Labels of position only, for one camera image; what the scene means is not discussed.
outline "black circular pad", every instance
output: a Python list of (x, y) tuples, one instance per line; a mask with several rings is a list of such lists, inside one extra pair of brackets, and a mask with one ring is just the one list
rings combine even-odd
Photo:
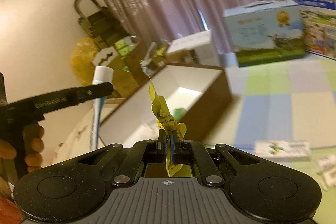
[(297, 186), (290, 179), (271, 177), (260, 181), (259, 190), (270, 198), (286, 199), (297, 193)]
[(46, 198), (65, 198), (77, 188), (77, 183), (69, 177), (50, 177), (42, 180), (37, 186), (38, 192)]
[(299, 223), (310, 218), (321, 201), (317, 182), (299, 171), (260, 159), (263, 164), (238, 168), (230, 183), (231, 201), (265, 223)]
[(19, 209), (38, 222), (69, 222), (97, 209), (105, 183), (94, 166), (52, 165), (25, 175), (14, 188)]

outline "blue box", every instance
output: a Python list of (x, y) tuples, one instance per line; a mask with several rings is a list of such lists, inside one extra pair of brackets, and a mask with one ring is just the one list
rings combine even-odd
[(300, 6), (292, 0), (257, 1), (225, 11), (240, 67), (301, 58)]

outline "hand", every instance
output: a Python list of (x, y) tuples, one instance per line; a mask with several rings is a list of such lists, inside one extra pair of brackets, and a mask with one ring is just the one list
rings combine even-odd
[[(44, 144), (41, 138), (44, 135), (44, 128), (39, 127), (38, 129), (38, 138), (35, 138), (31, 142), (31, 148), (35, 151), (32, 154), (29, 154), (25, 157), (25, 162), (27, 164), (28, 172), (33, 172), (34, 170), (40, 169), (43, 162), (42, 155), (40, 152), (44, 149)], [(12, 160), (16, 157), (16, 150), (13, 146), (7, 143), (4, 140), (0, 139), (0, 159)], [(4, 173), (4, 168), (2, 161), (0, 164), (0, 196), (4, 198), (10, 198), (11, 190), (9, 189), (8, 183), (1, 177), (1, 174)]]
[[(28, 165), (28, 172), (40, 169), (43, 162), (40, 152), (44, 149), (44, 144), (41, 138), (44, 135), (44, 128), (39, 127), (38, 138), (35, 138), (31, 142), (31, 148), (35, 151), (25, 157), (25, 162)], [(0, 139), (0, 159), (12, 160), (16, 157), (16, 150), (9, 143)]]

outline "crosshair marking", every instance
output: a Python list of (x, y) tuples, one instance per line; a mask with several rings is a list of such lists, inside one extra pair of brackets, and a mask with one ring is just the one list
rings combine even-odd
[(165, 180), (163, 183), (166, 184), (166, 185), (168, 186), (168, 185), (170, 185), (170, 184), (172, 184), (172, 183), (174, 183), (174, 182), (172, 182), (171, 180)]

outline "white cardboard box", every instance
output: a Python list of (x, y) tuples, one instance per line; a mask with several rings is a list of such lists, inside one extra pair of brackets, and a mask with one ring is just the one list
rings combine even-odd
[(211, 31), (198, 32), (187, 37), (176, 39), (168, 48), (167, 53), (178, 52), (180, 50), (193, 51), (195, 58), (202, 65), (220, 65), (218, 52), (212, 43)]
[[(187, 126), (187, 139), (201, 141), (206, 137), (231, 101), (225, 71), (220, 67), (170, 64), (152, 82), (157, 94), (165, 97), (171, 114), (175, 108), (187, 110), (180, 120)], [(100, 138), (105, 145), (132, 147), (137, 141), (157, 139), (159, 129), (148, 87), (146, 83), (102, 122)]]

